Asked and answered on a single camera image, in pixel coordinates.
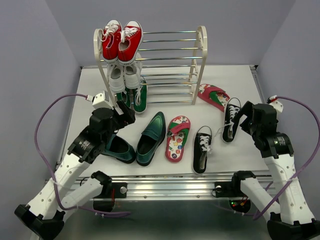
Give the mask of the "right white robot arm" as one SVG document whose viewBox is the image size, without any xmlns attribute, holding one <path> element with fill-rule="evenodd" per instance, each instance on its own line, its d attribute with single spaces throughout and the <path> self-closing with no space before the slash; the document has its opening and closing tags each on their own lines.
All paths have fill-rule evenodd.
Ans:
<svg viewBox="0 0 320 240">
<path fill-rule="evenodd" d="M 291 140 L 277 131 L 277 114 L 282 110 L 282 104 L 275 99 L 268 104 L 247 101 L 235 116 L 246 116 L 240 127 L 260 151 L 277 194 L 271 197 L 251 171 L 234 173 L 230 189 L 235 195 L 245 194 L 254 203 L 259 211 L 255 219 L 264 217 L 271 239 L 311 240 L 320 235 L 320 222 L 304 197 Z"/>
</svg>

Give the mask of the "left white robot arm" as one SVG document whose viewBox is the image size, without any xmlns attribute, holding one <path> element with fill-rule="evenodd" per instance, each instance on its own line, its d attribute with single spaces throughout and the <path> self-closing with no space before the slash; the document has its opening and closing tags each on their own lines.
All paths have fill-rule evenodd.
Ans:
<svg viewBox="0 0 320 240">
<path fill-rule="evenodd" d="M 32 232 L 43 240 L 53 240 L 62 231 L 67 218 L 90 199 L 106 197 L 111 193 L 112 178 L 96 171 L 78 189 L 69 193 L 78 177 L 103 153 L 112 135 L 133 124 L 135 112 L 122 101 L 115 107 L 95 109 L 89 124 L 79 133 L 68 148 L 58 169 L 43 189 L 27 204 L 20 204 L 15 215 Z"/>
</svg>

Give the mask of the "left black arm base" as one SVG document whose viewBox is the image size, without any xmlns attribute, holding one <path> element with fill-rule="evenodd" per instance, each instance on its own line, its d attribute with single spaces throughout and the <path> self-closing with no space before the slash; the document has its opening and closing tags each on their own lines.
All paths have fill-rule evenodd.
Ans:
<svg viewBox="0 0 320 240">
<path fill-rule="evenodd" d="M 113 182 L 110 186 L 104 186 L 93 198 L 93 209 L 111 213 L 116 205 L 116 200 L 127 197 L 128 184 L 126 182 Z"/>
</svg>

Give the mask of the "black canvas sneaker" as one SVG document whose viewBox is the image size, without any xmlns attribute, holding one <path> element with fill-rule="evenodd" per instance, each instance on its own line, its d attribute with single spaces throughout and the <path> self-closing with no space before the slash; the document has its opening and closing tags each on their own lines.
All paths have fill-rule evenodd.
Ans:
<svg viewBox="0 0 320 240">
<path fill-rule="evenodd" d="M 234 121 L 234 118 L 241 109 L 242 105 L 237 97 L 232 97 L 225 105 L 224 126 L 221 134 L 221 138 L 225 143 L 231 143 L 236 136 L 239 120 Z"/>
<path fill-rule="evenodd" d="M 206 171 L 208 155 L 212 149 L 212 129 L 204 125 L 195 134 L 193 141 L 193 171 L 203 174 Z"/>
</svg>

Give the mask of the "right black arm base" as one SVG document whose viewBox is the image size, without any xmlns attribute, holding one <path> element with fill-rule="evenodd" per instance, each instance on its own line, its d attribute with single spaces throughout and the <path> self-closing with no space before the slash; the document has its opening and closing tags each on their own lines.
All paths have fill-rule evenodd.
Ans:
<svg viewBox="0 0 320 240">
<path fill-rule="evenodd" d="M 215 198 L 225 198 L 231 210 L 236 213 L 248 214 L 251 209 L 251 200 L 231 181 L 216 181 L 211 194 Z"/>
</svg>

